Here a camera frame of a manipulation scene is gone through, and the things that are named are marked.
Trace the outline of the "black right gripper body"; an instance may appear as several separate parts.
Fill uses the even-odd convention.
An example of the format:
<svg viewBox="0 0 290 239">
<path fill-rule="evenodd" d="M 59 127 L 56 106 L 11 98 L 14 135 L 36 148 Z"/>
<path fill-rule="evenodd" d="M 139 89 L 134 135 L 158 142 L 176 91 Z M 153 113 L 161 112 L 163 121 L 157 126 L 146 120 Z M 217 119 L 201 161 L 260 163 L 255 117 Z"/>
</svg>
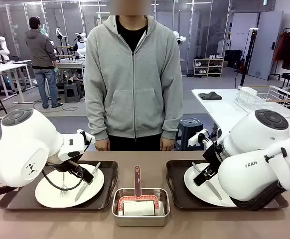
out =
<svg viewBox="0 0 290 239">
<path fill-rule="evenodd" d="M 223 147 L 220 144 L 209 143 L 203 153 L 203 158 L 209 163 L 209 166 L 216 167 L 216 173 L 224 160 Z"/>
</svg>

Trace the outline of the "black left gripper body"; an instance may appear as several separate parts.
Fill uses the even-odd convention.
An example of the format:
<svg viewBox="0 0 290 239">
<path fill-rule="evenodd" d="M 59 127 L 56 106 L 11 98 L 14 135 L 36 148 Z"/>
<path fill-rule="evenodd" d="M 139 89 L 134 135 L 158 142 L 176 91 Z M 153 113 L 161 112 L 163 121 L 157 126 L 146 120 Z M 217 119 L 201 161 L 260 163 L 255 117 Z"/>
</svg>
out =
<svg viewBox="0 0 290 239">
<path fill-rule="evenodd" d="M 47 163 L 48 167 L 52 167 L 58 172 L 68 172 L 69 174 L 84 179 L 84 171 L 87 171 L 83 166 L 72 160 L 67 160 L 62 164 Z"/>
</svg>

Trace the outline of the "person's left hand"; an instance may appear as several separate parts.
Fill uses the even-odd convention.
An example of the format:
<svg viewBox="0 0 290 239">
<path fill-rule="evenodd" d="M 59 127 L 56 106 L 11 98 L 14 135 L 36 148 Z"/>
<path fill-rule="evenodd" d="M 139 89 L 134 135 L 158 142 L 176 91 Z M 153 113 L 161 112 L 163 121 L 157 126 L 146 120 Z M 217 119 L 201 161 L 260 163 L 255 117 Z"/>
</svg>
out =
<svg viewBox="0 0 290 239">
<path fill-rule="evenodd" d="M 160 150 L 161 151 L 172 151 L 174 148 L 174 139 L 167 139 L 161 137 L 160 139 Z"/>
</svg>

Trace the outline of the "person's right hand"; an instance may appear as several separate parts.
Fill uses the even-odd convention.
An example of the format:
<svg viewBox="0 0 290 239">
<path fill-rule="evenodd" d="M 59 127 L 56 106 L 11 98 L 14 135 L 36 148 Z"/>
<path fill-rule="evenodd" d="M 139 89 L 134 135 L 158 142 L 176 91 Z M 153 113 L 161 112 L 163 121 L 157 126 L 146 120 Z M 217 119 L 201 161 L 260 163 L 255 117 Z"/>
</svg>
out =
<svg viewBox="0 0 290 239">
<path fill-rule="evenodd" d="M 96 140 L 95 148 L 97 151 L 111 151 L 110 140 L 108 138 L 103 140 Z"/>
</svg>

